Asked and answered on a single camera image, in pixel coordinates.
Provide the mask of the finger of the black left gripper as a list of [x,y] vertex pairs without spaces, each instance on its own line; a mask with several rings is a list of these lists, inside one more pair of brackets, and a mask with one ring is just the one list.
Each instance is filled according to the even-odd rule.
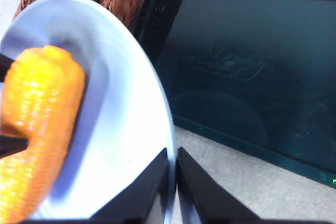
[[13,63],[13,59],[1,54],[0,56],[0,82],[5,81],[6,74]]
[[10,156],[24,151],[28,147],[28,140],[19,137],[1,136],[1,156]]

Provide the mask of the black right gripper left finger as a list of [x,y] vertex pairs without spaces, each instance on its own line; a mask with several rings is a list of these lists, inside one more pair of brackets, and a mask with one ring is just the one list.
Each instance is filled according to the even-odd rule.
[[91,223],[163,223],[167,207],[169,161],[162,149],[126,189],[91,218]]

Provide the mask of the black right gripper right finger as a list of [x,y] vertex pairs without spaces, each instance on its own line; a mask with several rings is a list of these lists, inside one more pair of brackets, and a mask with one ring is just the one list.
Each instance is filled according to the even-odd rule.
[[183,223],[263,223],[221,187],[182,147],[177,154],[177,186]]

